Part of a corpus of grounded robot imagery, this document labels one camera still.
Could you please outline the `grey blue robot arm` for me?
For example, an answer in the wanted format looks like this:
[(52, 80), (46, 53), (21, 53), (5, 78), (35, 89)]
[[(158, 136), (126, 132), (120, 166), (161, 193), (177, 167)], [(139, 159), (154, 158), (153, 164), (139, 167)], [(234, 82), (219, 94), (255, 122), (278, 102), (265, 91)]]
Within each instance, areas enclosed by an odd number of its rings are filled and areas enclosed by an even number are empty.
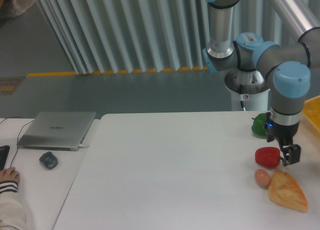
[(203, 49), (208, 69), (229, 70), (225, 85), (237, 93), (246, 109), (245, 95), (270, 90), (270, 111), (263, 130), (268, 142), (277, 141), (284, 166), (300, 161), (301, 147), (293, 142), (311, 85), (311, 70), (320, 65), (320, 23), (303, 0), (269, 0), (296, 43), (281, 47), (258, 34), (244, 32), (231, 38), (234, 8), (240, 0), (205, 0), (210, 40)]

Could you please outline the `white sleeved forearm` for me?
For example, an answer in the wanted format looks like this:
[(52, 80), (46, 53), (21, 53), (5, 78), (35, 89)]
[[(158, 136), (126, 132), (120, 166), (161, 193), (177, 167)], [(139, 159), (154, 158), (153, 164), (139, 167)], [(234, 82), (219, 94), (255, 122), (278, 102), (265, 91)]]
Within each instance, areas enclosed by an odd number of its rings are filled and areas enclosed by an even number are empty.
[(18, 193), (18, 183), (0, 182), (0, 229), (27, 230), (26, 211)]

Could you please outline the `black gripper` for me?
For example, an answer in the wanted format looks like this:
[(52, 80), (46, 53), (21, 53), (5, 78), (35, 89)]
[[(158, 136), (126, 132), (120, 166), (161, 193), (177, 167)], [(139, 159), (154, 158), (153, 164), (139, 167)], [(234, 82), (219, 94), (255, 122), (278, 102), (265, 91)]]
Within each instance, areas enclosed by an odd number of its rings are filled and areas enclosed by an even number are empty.
[(277, 140), (282, 153), (282, 165), (293, 165), (300, 161), (301, 147), (293, 144), (293, 137), (298, 131), (300, 114), (283, 115), (276, 111), (269, 111), (265, 118), (266, 141)]

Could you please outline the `person's hand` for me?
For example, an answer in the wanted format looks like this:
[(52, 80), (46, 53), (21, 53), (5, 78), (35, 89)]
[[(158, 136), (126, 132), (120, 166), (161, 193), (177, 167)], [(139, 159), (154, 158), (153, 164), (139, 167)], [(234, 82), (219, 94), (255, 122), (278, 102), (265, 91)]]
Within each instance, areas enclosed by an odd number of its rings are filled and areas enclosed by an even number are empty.
[(20, 181), (20, 173), (15, 167), (4, 168), (0, 171), (0, 182), (15, 182)]

